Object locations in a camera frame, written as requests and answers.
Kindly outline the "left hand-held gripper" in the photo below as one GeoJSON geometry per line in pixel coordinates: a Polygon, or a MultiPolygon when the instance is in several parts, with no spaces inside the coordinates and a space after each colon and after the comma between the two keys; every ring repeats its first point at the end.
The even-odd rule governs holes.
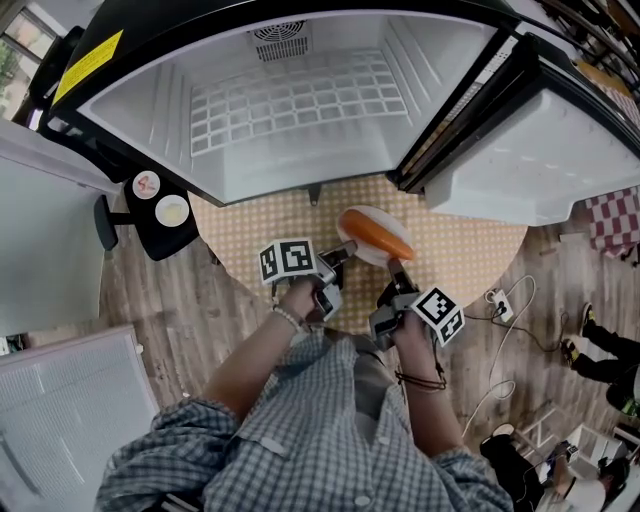
{"type": "Polygon", "coordinates": [[[311,322],[326,323],[342,306],[343,266],[357,249],[354,240],[326,252],[316,252],[310,238],[274,240],[258,253],[262,283],[270,287],[275,299],[279,285],[291,284],[298,277],[310,278],[315,285],[311,322]]]}

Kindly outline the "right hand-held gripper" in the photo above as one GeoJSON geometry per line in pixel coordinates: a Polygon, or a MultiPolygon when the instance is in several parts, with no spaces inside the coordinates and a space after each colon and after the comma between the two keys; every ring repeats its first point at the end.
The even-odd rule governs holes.
{"type": "Polygon", "coordinates": [[[399,259],[391,258],[388,270],[393,283],[369,316],[371,336],[379,349],[388,350],[393,345],[392,334],[408,311],[415,313],[428,327],[432,339],[445,347],[465,326],[462,309],[436,286],[425,292],[407,287],[407,275],[399,259]]]}

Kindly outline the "orange carrot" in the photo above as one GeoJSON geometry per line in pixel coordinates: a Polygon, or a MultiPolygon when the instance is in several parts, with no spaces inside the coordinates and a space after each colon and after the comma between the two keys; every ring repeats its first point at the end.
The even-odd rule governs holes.
{"type": "Polygon", "coordinates": [[[349,236],[382,250],[392,258],[414,258],[414,250],[407,243],[359,210],[348,209],[343,213],[340,226],[349,236]]]}

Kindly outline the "white oval plate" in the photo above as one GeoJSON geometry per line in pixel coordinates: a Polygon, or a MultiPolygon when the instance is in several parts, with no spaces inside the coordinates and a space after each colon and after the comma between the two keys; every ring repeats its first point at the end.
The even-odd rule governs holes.
{"type": "Polygon", "coordinates": [[[378,224],[385,227],[387,230],[401,238],[405,243],[407,243],[412,249],[411,240],[409,236],[409,232],[405,229],[405,227],[396,220],[393,216],[376,207],[367,206],[367,205],[356,205],[351,206],[345,209],[338,217],[337,220],[337,231],[343,242],[347,240],[354,240],[357,243],[358,249],[355,252],[355,256],[360,258],[361,260],[373,264],[379,267],[387,267],[388,261],[392,258],[387,253],[379,250],[358,238],[349,236],[340,226],[340,217],[343,213],[345,213],[348,209],[359,210],[365,215],[369,216],[372,220],[377,222],[378,224]]]}

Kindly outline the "black mini fridge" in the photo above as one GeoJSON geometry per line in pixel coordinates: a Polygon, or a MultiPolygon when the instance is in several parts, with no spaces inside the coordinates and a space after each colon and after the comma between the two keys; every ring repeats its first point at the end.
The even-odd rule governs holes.
{"type": "Polygon", "coordinates": [[[104,0],[83,29],[51,115],[219,206],[383,174],[438,213],[542,226],[640,185],[640,121],[506,0],[104,0]],[[191,155],[193,88],[367,49],[406,116],[191,155]]]}

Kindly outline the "person's left forearm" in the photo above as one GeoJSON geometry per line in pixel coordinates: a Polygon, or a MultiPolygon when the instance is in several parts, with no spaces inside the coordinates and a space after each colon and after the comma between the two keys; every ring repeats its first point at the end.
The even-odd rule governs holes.
{"type": "Polygon", "coordinates": [[[243,421],[296,334],[288,319],[271,312],[214,371],[201,398],[224,405],[243,421]]]}

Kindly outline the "small plate with pale food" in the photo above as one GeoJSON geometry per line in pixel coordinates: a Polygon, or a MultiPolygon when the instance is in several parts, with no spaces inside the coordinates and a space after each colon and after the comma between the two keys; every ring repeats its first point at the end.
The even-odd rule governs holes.
{"type": "Polygon", "coordinates": [[[169,228],[174,228],[185,223],[190,214],[190,206],[187,200],[178,195],[167,195],[159,200],[155,207],[155,216],[158,222],[169,228]]]}

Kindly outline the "person's left hand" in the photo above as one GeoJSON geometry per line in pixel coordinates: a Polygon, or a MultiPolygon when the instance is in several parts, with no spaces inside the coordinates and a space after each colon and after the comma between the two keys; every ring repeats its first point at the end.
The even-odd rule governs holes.
{"type": "Polygon", "coordinates": [[[279,299],[278,307],[303,325],[315,309],[314,282],[307,277],[296,279],[279,299]]]}

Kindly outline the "person's right hand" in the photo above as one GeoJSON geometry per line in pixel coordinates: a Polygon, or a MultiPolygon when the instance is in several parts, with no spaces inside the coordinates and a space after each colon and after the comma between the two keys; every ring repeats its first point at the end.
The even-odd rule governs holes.
{"type": "Polygon", "coordinates": [[[438,377],[432,343],[418,315],[405,312],[393,340],[403,373],[425,380],[438,377]]]}

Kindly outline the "white power strip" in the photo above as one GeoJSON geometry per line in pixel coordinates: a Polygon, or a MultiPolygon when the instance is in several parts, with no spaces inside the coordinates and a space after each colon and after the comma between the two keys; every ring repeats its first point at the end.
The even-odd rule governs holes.
{"type": "Polygon", "coordinates": [[[492,289],[487,292],[488,301],[494,306],[493,316],[502,322],[510,322],[514,316],[513,309],[503,289],[492,289]]]}

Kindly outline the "black office chair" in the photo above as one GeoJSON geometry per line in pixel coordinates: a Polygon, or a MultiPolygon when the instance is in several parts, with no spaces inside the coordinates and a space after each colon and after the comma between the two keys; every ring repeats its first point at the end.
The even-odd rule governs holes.
{"type": "Polygon", "coordinates": [[[46,139],[84,157],[110,181],[123,186],[128,209],[126,213],[113,211],[104,195],[99,196],[94,203],[94,223],[103,248],[110,251],[118,244],[116,230],[118,226],[132,225],[137,231],[146,254],[154,261],[164,260],[189,245],[199,236],[199,233],[191,207],[185,223],[169,228],[161,225],[156,219],[156,204],[167,195],[181,196],[189,203],[187,192],[158,175],[161,182],[158,194],[152,199],[141,200],[132,191],[132,180],[146,169],[100,142],[97,137],[73,125],[66,122],[60,128],[50,125],[55,120],[50,114],[54,89],[62,78],[66,64],[83,32],[83,28],[75,26],[67,35],[56,37],[31,80],[28,98],[35,108],[43,111],[37,132],[46,139]]]}

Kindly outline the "person's checked shirt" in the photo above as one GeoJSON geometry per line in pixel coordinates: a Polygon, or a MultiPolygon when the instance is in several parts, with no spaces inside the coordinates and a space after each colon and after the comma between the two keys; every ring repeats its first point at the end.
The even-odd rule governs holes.
{"type": "Polygon", "coordinates": [[[202,399],[167,408],[110,458],[95,512],[145,512],[169,495],[203,512],[512,512],[481,459],[415,446],[399,386],[363,434],[357,358],[348,336],[316,330],[286,354],[246,419],[202,399]]]}

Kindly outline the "small plate with red print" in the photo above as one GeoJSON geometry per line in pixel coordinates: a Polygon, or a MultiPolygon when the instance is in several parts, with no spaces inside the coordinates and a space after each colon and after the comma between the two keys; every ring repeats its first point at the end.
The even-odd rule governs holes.
{"type": "Polygon", "coordinates": [[[154,198],[158,194],[160,186],[159,176],[151,170],[140,172],[132,180],[132,191],[141,200],[154,198]]]}

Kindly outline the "red checked cloth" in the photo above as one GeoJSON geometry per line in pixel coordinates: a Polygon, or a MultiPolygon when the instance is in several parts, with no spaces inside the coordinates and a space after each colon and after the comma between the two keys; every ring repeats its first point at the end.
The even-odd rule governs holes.
{"type": "Polygon", "coordinates": [[[585,203],[594,250],[614,259],[640,244],[640,186],[589,198],[585,203]]]}

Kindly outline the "white ribbed panel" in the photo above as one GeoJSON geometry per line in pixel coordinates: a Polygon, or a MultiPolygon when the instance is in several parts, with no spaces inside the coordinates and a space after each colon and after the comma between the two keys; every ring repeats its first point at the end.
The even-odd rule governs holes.
{"type": "Polygon", "coordinates": [[[0,511],[92,512],[158,410],[130,325],[0,357],[0,511]]]}

